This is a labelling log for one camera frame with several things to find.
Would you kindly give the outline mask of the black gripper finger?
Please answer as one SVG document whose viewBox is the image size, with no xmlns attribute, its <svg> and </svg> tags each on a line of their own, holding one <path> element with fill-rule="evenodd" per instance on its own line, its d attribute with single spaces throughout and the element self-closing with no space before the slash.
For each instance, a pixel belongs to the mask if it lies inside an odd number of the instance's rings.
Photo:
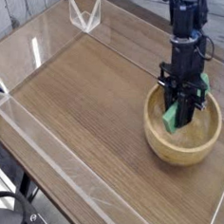
<svg viewBox="0 0 224 224">
<path fill-rule="evenodd" d="M 176 101 L 177 98 L 177 90 L 172 87 L 165 87 L 164 88 L 164 102 L 165 102 L 165 109 L 168 110 L 173 103 Z"/>
<path fill-rule="evenodd" d="M 177 120 L 176 127 L 178 129 L 191 122 L 196 108 L 194 96 L 189 93 L 181 92 L 177 96 Z"/>
</svg>

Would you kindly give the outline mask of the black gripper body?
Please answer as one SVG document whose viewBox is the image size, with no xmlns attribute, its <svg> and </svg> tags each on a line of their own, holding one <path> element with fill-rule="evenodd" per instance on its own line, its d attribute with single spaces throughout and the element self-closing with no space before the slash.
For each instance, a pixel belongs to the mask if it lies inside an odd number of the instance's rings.
<svg viewBox="0 0 224 224">
<path fill-rule="evenodd" d="M 210 61 L 205 56 L 207 43 L 205 38 L 181 39 L 172 36 L 172 60 L 170 63 L 161 62 L 159 85 L 163 87 L 164 78 L 175 76 L 178 81 L 184 82 L 204 71 L 204 63 Z"/>
</svg>

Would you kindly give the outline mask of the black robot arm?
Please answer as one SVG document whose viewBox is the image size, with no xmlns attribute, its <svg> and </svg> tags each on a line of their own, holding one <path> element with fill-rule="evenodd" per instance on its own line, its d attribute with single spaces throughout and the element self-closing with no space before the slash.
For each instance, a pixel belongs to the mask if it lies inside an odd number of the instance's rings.
<svg viewBox="0 0 224 224">
<path fill-rule="evenodd" d="M 204 64 L 207 41 L 202 27 L 207 23 L 207 0 L 162 0 L 170 5 L 173 34 L 171 63 L 161 62 L 159 85 L 164 89 L 163 123 L 170 133 L 189 124 L 196 109 L 205 108 L 209 79 Z"/>
</svg>

